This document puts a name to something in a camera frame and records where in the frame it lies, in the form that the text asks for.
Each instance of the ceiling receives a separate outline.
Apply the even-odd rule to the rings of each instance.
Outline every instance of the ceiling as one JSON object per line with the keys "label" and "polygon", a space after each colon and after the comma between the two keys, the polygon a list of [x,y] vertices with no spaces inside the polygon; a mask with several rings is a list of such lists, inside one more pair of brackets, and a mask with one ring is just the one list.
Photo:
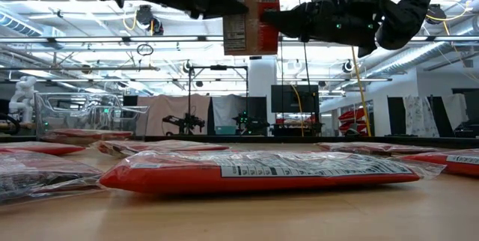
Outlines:
{"label": "ceiling", "polygon": [[[465,0],[433,0],[447,9],[448,17],[458,16],[464,12]],[[221,36],[222,20],[193,20],[184,12],[166,8],[161,5],[151,4],[139,0],[126,0],[123,9],[120,9],[114,1],[97,0],[0,0],[0,9],[9,10],[19,14],[22,18],[33,23],[47,25],[58,29],[67,37],[111,37],[111,36],[148,36],[149,32],[133,26],[133,17],[138,6],[149,4],[155,17],[162,21],[165,36]],[[288,10],[297,6],[299,0],[281,0],[281,9]],[[450,22],[451,26],[463,21],[466,17],[475,14],[479,9],[479,2],[474,0],[469,4],[469,9],[463,17]],[[419,35],[444,34],[442,25],[424,25],[424,30]],[[0,27],[2,37],[22,36],[8,28]],[[81,79],[99,79],[116,77],[123,79],[164,79],[161,82],[137,82],[131,88],[149,91],[152,94],[185,94],[187,82],[167,82],[167,79],[187,79],[188,75],[183,71],[184,64],[189,61],[195,66],[210,66],[224,64],[230,66],[243,66],[248,64],[248,57],[224,56],[222,42],[155,42],[150,45],[154,52],[150,56],[141,56],[136,50],[140,43],[131,42],[129,45],[118,43],[66,43],[61,49],[46,48],[40,44],[10,44],[9,47],[16,51],[26,52],[47,64],[39,61],[21,59],[27,66],[48,66],[48,63],[61,62],[61,66],[79,67],[90,65],[92,67],[134,67],[140,63],[143,66],[150,65],[158,70],[103,70],[84,74],[79,71],[68,72],[68,77]],[[376,57],[390,58],[396,52],[380,52]],[[313,77],[333,78],[342,74],[341,65],[352,58],[351,48],[336,44],[287,44],[278,53],[278,76],[284,74],[287,78],[305,77],[305,59],[308,60],[309,73]],[[364,60],[360,60],[363,67],[369,66]],[[60,77],[58,73],[50,72],[43,77]],[[205,70],[197,77],[198,79],[236,79],[231,82],[208,82],[203,87],[193,85],[193,91],[210,94],[241,94],[245,90],[243,72],[234,70],[209,71]],[[102,85],[103,88],[120,89],[114,83]]]}

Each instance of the workstation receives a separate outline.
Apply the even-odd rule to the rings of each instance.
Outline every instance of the workstation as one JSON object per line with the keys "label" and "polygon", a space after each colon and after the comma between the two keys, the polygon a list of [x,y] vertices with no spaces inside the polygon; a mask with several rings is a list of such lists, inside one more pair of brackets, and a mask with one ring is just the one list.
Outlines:
{"label": "workstation", "polygon": [[0,0],[0,239],[473,240],[478,10]]}

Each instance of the wooden table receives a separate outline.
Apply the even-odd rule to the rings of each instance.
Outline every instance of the wooden table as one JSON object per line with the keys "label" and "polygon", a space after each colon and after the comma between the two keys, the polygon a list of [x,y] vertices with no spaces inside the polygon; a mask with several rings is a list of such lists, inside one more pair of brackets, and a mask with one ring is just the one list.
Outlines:
{"label": "wooden table", "polygon": [[[310,150],[304,145],[247,145]],[[93,151],[67,158],[108,169]],[[435,180],[316,192],[158,198],[97,192],[0,207],[0,240],[477,240],[479,180]]]}

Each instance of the plastic bag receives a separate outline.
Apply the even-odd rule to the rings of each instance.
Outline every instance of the plastic bag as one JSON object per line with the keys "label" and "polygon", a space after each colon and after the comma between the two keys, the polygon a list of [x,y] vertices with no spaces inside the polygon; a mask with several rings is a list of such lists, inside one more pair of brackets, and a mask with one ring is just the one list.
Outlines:
{"label": "plastic bag", "polygon": [[422,153],[404,159],[447,165],[445,172],[479,177],[479,149]]}
{"label": "plastic bag", "polygon": [[351,153],[143,151],[123,159],[100,183],[134,192],[197,194],[410,182],[442,169]]}
{"label": "plastic bag", "polygon": [[53,143],[87,145],[99,140],[124,140],[131,135],[133,132],[103,129],[54,129],[42,136],[42,140]]}
{"label": "plastic bag", "polygon": [[227,150],[229,147],[218,144],[199,143],[195,141],[164,140],[155,142],[140,141],[98,141],[94,146],[102,153],[116,157],[134,155],[140,151],[202,151],[202,150]]}
{"label": "plastic bag", "polygon": [[71,144],[45,143],[38,141],[25,141],[16,143],[0,144],[0,148],[8,148],[11,150],[27,150],[51,155],[62,155],[76,151],[84,150],[84,147],[79,147]]}
{"label": "plastic bag", "polygon": [[416,154],[448,151],[439,147],[416,147],[403,144],[385,144],[373,142],[317,143],[322,151],[347,152],[364,155],[391,156],[396,154]]}
{"label": "plastic bag", "polygon": [[100,189],[101,174],[101,170],[58,156],[0,149],[0,203]]}

